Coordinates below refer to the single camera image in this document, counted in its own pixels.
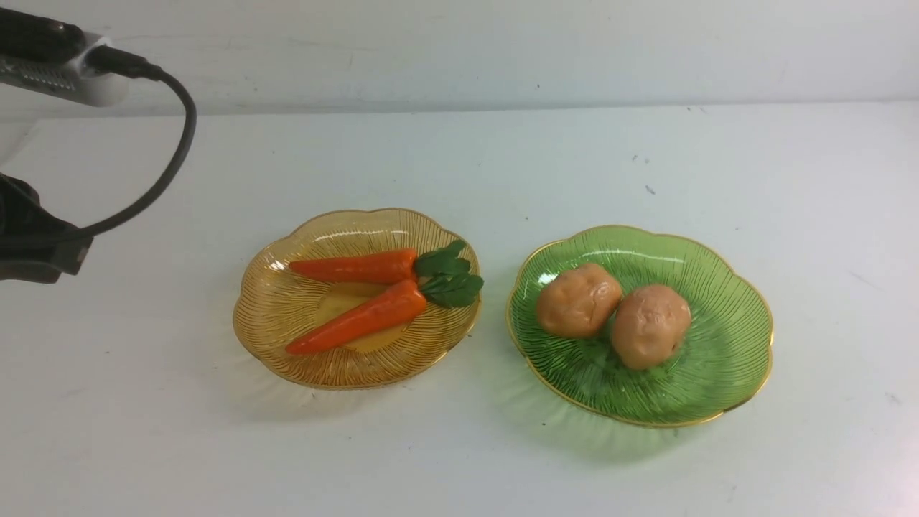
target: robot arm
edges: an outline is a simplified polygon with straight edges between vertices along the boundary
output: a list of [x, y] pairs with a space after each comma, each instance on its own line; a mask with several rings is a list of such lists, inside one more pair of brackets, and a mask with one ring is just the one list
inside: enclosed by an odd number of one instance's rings
[[163, 174], [132, 205], [84, 228], [43, 210], [25, 181], [0, 174], [0, 280], [55, 283], [61, 273], [75, 275], [95, 236], [128, 222], [163, 194], [185, 161], [198, 118], [185, 87], [162, 68], [77, 26], [0, 8], [0, 83], [109, 106], [127, 95], [129, 78], [164, 83], [185, 107], [182, 136]]

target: toy carrot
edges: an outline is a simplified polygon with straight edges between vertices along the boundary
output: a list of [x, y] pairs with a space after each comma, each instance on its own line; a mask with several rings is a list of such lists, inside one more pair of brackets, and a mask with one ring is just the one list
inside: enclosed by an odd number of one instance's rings
[[384, 251], [363, 257], [319, 258], [291, 262], [294, 272], [316, 281], [357, 281], [394, 284], [403, 280], [418, 281], [422, 277], [468, 273], [470, 263], [460, 258], [466, 247], [461, 240], [449, 246], [419, 256], [411, 248]]
[[294, 339], [286, 350], [291, 354], [307, 354], [339, 347], [412, 321], [425, 311], [428, 302], [446, 308], [472, 305], [482, 285], [482, 277], [469, 273], [438, 276], [421, 287], [415, 281], [403, 280], [379, 296]]

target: black cable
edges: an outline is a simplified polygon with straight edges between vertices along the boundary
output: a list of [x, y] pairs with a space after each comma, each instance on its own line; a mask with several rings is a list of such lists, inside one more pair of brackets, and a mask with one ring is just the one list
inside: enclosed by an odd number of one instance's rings
[[164, 72], [159, 66], [147, 63], [147, 60], [141, 56], [111, 47], [97, 47], [94, 49], [86, 57], [86, 64], [101, 72], [111, 72], [131, 78], [143, 77], [153, 81], [159, 81], [176, 92], [176, 95], [185, 107], [185, 126], [182, 128], [182, 136], [179, 137], [178, 147], [173, 153], [172, 159], [169, 160], [169, 163], [166, 165], [163, 174], [160, 175], [156, 182], [137, 201], [121, 212], [107, 219], [103, 219], [98, 223], [57, 234], [43, 236], [3, 236], [0, 237], [0, 248], [52, 247], [62, 242], [95, 237], [117, 228], [146, 210], [147, 207], [152, 205], [154, 201], [163, 195], [163, 192], [169, 187], [169, 184], [172, 183], [173, 178], [175, 178], [178, 173], [178, 169], [182, 167], [182, 163], [188, 155], [188, 149], [191, 148], [192, 138], [195, 136], [195, 127], [198, 124], [198, 110], [195, 108], [195, 101], [191, 98], [191, 95], [188, 94], [188, 90], [182, 86], [182, 83], [180, 83], [178, 79]]

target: white table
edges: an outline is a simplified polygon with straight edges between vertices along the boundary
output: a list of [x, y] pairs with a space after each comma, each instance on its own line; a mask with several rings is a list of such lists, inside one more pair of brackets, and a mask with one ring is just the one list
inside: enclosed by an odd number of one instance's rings
[[[179, 126], [43, 121], [3, 170], [88, 224]], [[0, 287], [0, 514], [915, 516], [918, 143], [919, 104], [205, 118], [174, 187], [78, 276]], [[248, 260], [387, 206], [476, 249], [472, 337], [381, 390], [273, 376], [230, 326]], [[762, 291], [758, 397], [648, 431], [540, 384], [506, 297], [532, 249], [598, 224], [691, 236]]]

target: plate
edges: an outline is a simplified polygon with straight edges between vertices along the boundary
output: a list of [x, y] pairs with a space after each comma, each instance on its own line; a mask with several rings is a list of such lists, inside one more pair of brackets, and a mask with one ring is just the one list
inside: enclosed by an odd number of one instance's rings
[[[417, 375], [466, 337], [478, 317], [481, 297], [471, 306], [449, 310], [428, 304], [408, 326], [384, 330], [319, 354], [290, 355], [284, 347], [293, 339], [381, 293], [386, 286], [312, 281], [290, 271], [288, 264], [402, 247], [424, 253], [456, 239], [462, 237], [411, 210], [348, 210], [320, 215], [252, 259], [233, 311], [233, 330], [269, 370], [301, 385], [371, 388]], [[472, 247], [466, 246], [460, 256], [471, 263], [471, 272], [478, 274], [479, 262]]]
[[[624, 293], [668, 285], [689, 303], [679, 352], [644, 372], [627, 369], [608, 342], [563, 339], [536, 320], [542, 288], [594, 262]], [[542, 382], [569, 402], [646, 427], [716, 419], [753, 398], [772, 369], [772, 314], [763, 296], [714, 251], [681, 236], [599, 226], [540, 247], [524, 262], [507, 303], [511, 338]]]

